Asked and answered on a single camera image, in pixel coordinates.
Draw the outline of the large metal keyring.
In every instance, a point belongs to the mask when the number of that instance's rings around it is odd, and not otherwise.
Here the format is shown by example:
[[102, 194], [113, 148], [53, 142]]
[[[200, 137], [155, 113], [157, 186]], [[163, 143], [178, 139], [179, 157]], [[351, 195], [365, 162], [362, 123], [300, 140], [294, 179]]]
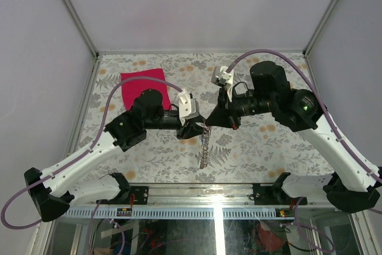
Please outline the large metal keyring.
[[208, 151], [209, 151], [209, 141], [211, 135], [211, 127], [207, 126], [206, 122], [203, 122], [203, 133], [201, 136], [201, 156], [199, 168], [204, 169], [208, 165]]

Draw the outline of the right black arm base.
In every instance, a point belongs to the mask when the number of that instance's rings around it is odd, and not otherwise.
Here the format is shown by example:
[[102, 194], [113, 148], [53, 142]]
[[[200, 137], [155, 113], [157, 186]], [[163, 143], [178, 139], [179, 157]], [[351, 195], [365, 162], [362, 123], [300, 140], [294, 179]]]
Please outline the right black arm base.
[[249, 199], [255, 205], [291, 205], [296, 203], [298, 197], [290, 197], [282, 186], [286, 179], [291, 177], [291, 173], [282, 173], [274, 183], [253, 183], [252, 194]]

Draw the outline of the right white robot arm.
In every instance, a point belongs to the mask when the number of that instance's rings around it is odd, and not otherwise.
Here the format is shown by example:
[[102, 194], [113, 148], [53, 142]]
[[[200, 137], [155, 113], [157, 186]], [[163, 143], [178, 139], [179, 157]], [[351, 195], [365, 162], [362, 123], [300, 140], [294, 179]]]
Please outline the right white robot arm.
[[[237, 94], [233, 73], [227, 72], [225, 66], [214, 69], [211, 81], [220, 89], [206, 124], [236, 130], [243, 116], [271, 113], [276, 122], [313, 145], [334, 169], [323, 176], [282, 173], [272, 185], [273, 199], [279, 204], [292, 198], [328, 201], [346, 213], [374, 208], [380, 199], [380, 183], [372, 175], [380, 176], [381, 169], [367, 159], [362, 159], [361, 164], [355, 161], [353, 156], [360, 153], [346, 150], [344, 136], [335, 135], [329, 124], [331, 116], [314, 93], [291, 88], [284, 68], [271, 61], [259, 62], [249, 72], [254, 87]], [[363, 169], [362, 164], [370, 170]]]

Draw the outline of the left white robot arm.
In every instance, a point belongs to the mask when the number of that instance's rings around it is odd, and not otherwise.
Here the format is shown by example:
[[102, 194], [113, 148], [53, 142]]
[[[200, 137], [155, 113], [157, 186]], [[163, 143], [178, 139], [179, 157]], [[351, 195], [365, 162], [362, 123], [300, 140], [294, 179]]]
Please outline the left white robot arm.
[[30, 168], [24, 173], [28, 191], [43, 222], [61, 217], [69, 208], [88, 202], [129, 204], [133, 191], [122, 173], [110, 173], [101, 179], [80, 183], [102, 162], [126, 152], [146, 139], [148, 130], [174, 130], [180, 140], [200, 136], [204, 120], [199, 103], [183, 90], [174, 110], [163, 107], [158, 90], [143, 91], [129, 110], [101, 127], [93, 143], [71, 154], [55, 166], [42, 171]]

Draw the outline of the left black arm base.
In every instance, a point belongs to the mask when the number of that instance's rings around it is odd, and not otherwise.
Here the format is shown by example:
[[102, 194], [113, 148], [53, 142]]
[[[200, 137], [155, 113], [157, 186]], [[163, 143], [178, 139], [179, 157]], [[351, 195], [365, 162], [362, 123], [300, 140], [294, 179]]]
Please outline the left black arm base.
[[108, 200], [109, 204], [147, 205], [148, 186], [131, 185], [122, 173], [112, 173], [111, 176], [116, 180], [119, 192]]

